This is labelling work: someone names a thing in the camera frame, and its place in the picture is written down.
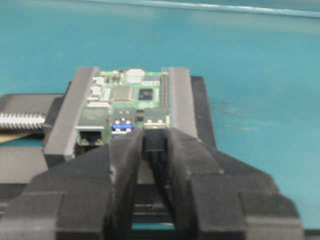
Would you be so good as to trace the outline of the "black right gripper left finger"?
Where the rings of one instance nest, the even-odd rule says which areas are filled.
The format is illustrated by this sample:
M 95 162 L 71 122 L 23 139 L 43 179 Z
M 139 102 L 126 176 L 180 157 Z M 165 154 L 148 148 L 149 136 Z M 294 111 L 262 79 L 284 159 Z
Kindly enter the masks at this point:
M 131 228 L 144 132 L 35 176 L 0 221 L 3 240 L 124 240 Z

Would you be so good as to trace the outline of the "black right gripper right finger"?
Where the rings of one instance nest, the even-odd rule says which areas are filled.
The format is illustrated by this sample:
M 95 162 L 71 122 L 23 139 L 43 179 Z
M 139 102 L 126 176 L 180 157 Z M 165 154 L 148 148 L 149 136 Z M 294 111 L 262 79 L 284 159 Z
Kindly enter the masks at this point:
M 294 203 L 267 173 L 198 138 L 167 134 L 175 226 L 193 240 L 302 240 Z

